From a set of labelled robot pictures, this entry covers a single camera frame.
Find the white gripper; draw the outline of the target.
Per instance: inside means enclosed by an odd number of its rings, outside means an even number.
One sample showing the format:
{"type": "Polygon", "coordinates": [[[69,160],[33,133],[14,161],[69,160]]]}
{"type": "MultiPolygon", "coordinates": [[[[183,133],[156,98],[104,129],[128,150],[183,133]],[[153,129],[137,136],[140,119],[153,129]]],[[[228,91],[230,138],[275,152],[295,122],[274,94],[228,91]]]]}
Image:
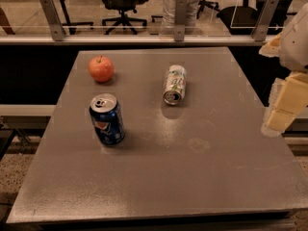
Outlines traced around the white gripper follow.
{"type": "Polygon", "coordinates": [[[259,54],[278,57],[280,64],[291,73],[285,79],[276,78],[271,86],[261,132],[268,137],[284,133],[308,106],[308,4],[292,18],[271,41],[263,45],[259,54]]]}

